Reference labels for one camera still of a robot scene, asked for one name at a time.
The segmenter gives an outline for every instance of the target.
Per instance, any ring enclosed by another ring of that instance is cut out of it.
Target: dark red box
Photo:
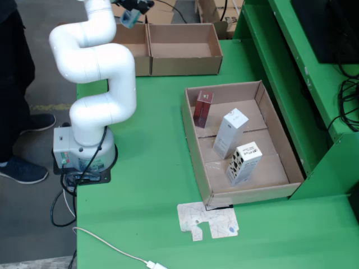
[[[193,115],[193,121],[195,126],[204,128],[209,113],[209,108],[213,100],[213,93],[207,91],[200,91],[197,97],[195,113]]]

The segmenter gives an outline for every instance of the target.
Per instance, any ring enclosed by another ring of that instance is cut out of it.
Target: computer monitor
[[[359,63],[359,1],[292,0],[320,63]]]

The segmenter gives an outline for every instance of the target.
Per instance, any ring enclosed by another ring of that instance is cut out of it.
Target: white box with black pattern
[[[237,147],[226,172],[231,186],[249,180],[261,157],[262,152],[255,142]]]

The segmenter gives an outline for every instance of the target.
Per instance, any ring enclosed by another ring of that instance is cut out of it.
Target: blue sneaker
[[[13,156],[5,166],[0,166],[0,175],[11,178],[21,184],[35,184],[43,181],[49,172],[45,167],[29,163]]]
[[[43,131],[50,129],[56,123],[56,118],[53,114],[36,114],[30,116],[30,122],[21,131],[20,135],[31,131]]]

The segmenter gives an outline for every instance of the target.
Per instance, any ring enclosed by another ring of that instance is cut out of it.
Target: white paper
[[[239,227],[233,208],[206,211],[203,202],[177,205],[181,231],[190,231],[193,241],[203,239],[199,223],[208,222],[212,238],[237,236]]]

